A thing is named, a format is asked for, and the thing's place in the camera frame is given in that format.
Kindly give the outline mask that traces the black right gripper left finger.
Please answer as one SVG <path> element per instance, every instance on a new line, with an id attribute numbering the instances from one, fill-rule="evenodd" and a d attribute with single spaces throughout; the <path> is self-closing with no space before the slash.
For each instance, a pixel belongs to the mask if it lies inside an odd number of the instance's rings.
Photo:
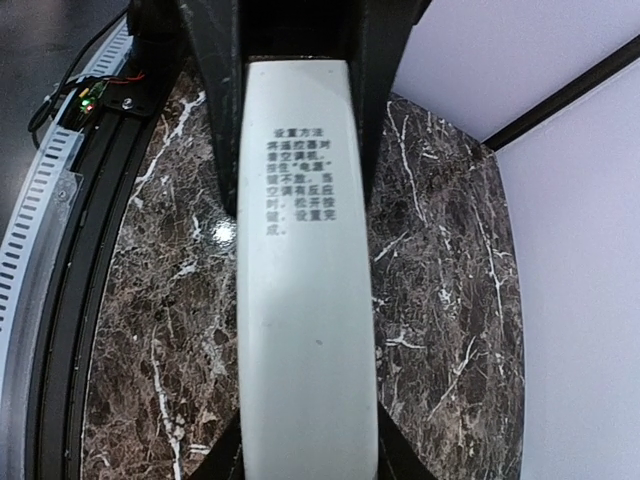
<path id="1" fill-rule="evenodd" d="M 245 478 L 240 415 L 235 414 L 192 480 L 243 480 Z"/>

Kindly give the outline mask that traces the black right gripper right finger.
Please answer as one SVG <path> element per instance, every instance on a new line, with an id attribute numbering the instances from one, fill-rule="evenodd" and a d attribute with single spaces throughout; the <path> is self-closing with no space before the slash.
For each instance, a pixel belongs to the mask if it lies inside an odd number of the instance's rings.
<path id="1" fill-rule="evenodd" d="M 381 402 L 377 405 L 379 480 L 436 480 Z"/>

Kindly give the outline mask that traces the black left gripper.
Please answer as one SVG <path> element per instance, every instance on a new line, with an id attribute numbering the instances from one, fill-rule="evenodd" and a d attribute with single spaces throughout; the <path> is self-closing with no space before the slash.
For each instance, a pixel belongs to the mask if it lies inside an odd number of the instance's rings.
<path id="1" fill-rule="evenodd" d="M 428 8 L 420 0 L 129 1 L 134 38 L 186 44 L 206 94 L 214 166 L 226 213 L 237 215 L 244 63 L 347 60 L 364 199 L 375 182 L 386 102 L 409 36 Z"/>

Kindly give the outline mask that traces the white remote control body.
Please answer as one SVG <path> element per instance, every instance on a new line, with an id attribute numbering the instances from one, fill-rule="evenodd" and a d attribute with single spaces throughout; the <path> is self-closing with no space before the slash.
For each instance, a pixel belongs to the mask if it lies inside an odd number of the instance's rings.
<path id="1" fill-rule="evenodd" d="M 371 279 L 343 61 L 248 68 L 237 328 L 246 477 L 375 478 Z"/>

